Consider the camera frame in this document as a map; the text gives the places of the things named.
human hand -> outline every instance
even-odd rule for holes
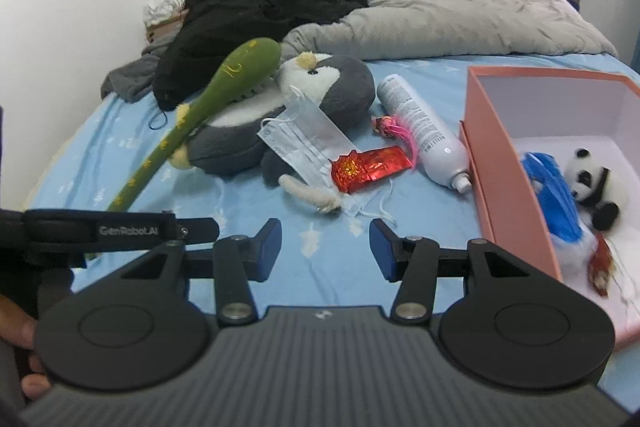
[[[33,349],[33,337],[36,330],[36,320],[7,297],[0,295],[0,339],[8,343]],[[35,400],[50,389],[51,384],[44,376],[44,368],[34,353],[29,356],[29,367],[34,372],[22,379],[22,392]]]

panda's eye patch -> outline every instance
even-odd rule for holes
[[[578,172],[578,183],[591,188],[591,173],[587,171]]]

green toy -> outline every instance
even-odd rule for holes
[[[271,39],[260,38],[245,42],[234,49],[220,64],[209,86],[180,115],[175,127],[142,162],[126,185],[111,201],[107,210],[125,212],[140,195],[154,174],[175,150],[205,120],[222,111],[231,101],[251,90],[278,67],[280,45]]]

bottle label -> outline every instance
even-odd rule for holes
[[[431,121],[431,118],[412,99],[398,78],[389,79],[381,90],[381,102],[386,110],[396,115],[409,128],[418,147],[430,150],[436,143],[443,141],[444,134]]]

small bottle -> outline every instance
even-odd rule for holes
[[[460,194],[471,189],[469,156],[458,137],[399,74],[390,74],[377,89],[389,114],[407,127],[418,146],[418,156],[431,180]]]

